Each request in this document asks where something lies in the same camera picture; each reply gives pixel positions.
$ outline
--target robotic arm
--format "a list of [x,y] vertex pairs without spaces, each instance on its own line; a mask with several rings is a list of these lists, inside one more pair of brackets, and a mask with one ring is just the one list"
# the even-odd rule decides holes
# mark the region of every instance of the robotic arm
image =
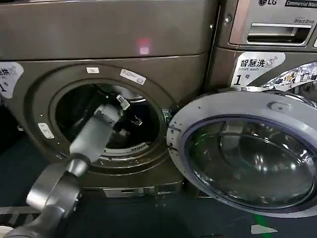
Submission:
[[12,230],[6,238],[53,237],[60,221],[76,209],[81,196],[77,177],[82,176],[101,156],[113,126],[120,118],[119,111],[111,105],[100,106],[96,110],[71,143],[68,164],[49,165],[33,184],[26,202],[40,210],[41,215],[33,222]]

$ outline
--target dark floor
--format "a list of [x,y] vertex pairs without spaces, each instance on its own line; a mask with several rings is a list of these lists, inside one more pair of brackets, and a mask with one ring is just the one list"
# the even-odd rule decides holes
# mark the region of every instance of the dark floor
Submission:
[[[26,194],[47,161],[27,138],[0,156],[0,207],[24,206]],[[104,199],[84,196],[66,227],[67,238],[226,238],[315,237],[317,217],[264,218],[261,225],[277,233],[252,235],[252,214],[210,198],[186,194],[167,197]]]

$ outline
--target washing machine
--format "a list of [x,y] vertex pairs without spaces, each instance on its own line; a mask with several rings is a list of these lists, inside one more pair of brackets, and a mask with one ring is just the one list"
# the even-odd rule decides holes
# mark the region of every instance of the washing machine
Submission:
[[215,0],[2,3],[1,96],[52,162],[101,104],[120,108],[83,186],[107,197],[177,192],[167,125],[200,93],[216,14]]
[[316,23],[316,1],[220,3],[207,94],[167,133],[175,165],[208,196],[266,216],[317,215]]

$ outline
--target open washer door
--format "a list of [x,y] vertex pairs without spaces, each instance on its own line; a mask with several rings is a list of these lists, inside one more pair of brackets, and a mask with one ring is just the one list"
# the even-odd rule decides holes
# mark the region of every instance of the open washer door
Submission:
[[317,215],[317,109],[293,97],[224,92],[181,109],[167,131],[181,173],[215,199],[272,217]]

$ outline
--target sticker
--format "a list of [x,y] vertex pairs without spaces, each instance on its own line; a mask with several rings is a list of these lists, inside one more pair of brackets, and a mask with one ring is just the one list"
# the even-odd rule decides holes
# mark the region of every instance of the sticker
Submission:
[[127,79],[129,79],[133,82],[136,82],[138,84],[141,84],[141,85],[143,85],[145,83],[145,81],[147,80],[145,77],[143,77],[135,72],[126,70],[126,69],[121,70],[120,76],[127,78]]
[[287,0],[285,6],[317,8],[316,0]]
[[270,228],[270,227],[264,227],[261,225],[252,225],[251,226],[251,234],[265,234],[265,233],[274,233],[277,232],[276,229]]
[[116,99],[119,101],[122,109],[125,111],[129,108],[130,103],[128,100],[126,100],[124,97],[122,97],[120,94],[116,97]]
[[98,67],[86,67],[87,73],[99,73]]
[[46,123],[39,123],[38,126],[39,126],[39,129],[41,130],[42,134],[47,139],[54,139],[55,138],[55,136],[53,135],[49,126]]
[[0,62],[0,93],[12,98],[16,82],[23,74],[23,67],[16,62]]
[[248,86],[252,81],[285,61],[279,52],[244,52],[238,58],[231,87]]

